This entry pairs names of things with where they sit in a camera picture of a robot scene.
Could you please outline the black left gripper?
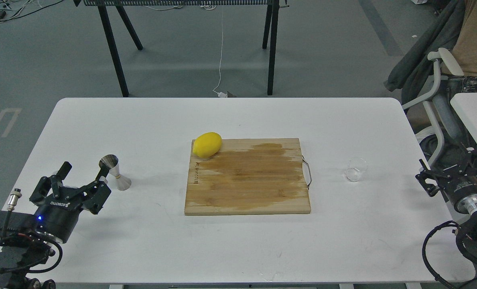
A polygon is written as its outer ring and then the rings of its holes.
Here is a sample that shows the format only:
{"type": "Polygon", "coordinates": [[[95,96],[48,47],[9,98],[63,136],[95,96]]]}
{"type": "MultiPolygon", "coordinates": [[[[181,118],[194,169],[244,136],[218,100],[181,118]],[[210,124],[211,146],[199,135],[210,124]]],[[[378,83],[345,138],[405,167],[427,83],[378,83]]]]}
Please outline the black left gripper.
{"type": "Polygon", "coordinates": [[[81,188],[63,186],[71,169],[72,165],[65,161],[55,174],[43,176],[29,197],[38,206],[34,213],[38,222],[35,231],[53,236],[62,244],[68,241],[81,211],[97,215],[111,194],[105,183],[108,167],[101,167],[95,181],[81,188]]]}

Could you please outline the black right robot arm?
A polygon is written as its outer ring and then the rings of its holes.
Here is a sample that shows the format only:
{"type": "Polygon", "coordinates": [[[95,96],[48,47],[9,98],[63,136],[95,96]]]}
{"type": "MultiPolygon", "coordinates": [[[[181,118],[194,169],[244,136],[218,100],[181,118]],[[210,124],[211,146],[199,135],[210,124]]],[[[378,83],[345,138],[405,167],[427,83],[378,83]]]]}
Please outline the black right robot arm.
{"type": "Polygon", "coordinates": [[[442,170],[427,167],[423,160],[420,160],[420,164],[422,170],[416,175],[416,179],[427,194],[435,196],[441,192],[456,212],[468,215],[468,220],[461,224],[447,221],[433,228],[425,237],[422,246],[425,267],[436,281],[452,289],[453,285],[442,278],[430,265],[426,247],[436,232],[450,227],[455,235],[455,245],[462,256],[477,265],[477,149],[467,148],[462,161],[442,170]]]}

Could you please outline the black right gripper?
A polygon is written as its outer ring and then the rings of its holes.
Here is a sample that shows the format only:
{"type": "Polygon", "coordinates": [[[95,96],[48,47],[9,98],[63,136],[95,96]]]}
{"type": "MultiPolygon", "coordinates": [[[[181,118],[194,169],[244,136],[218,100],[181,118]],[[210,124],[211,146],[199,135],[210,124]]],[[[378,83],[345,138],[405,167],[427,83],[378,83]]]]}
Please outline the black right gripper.
{"type": "Polygon", "coordinates": [[[477,212],[477,149],[466,149],[461,163],[464,175],[448,177],[444,172],[427,167],[423,159],[419,159],[419,163],[421,169],[416,179],[429,197],[441,191],[445,203],[459,214],[477,212]]]}

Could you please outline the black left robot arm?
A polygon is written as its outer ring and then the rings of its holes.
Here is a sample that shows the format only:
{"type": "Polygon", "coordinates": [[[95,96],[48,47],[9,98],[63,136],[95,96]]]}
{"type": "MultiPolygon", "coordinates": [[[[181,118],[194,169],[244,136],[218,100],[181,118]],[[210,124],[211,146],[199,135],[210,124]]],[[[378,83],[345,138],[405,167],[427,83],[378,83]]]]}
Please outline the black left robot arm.
{"type": "Polygon", "coordinates": [[[71,167],[64,162],[58,172],[39,180],[29,198],[38,207],[34,214],[14,211],[20,189],[11,192],[7,209],[0,210],[0,289],[55,289],[52,279],[41,282],[27,275],[55,269],[63,257],[61,244],[68,241],[79,214],[98,214],[103,208],[111,194],[108,166],[101,165],[95,180],[80,188],[63,185],[71,167]]]}

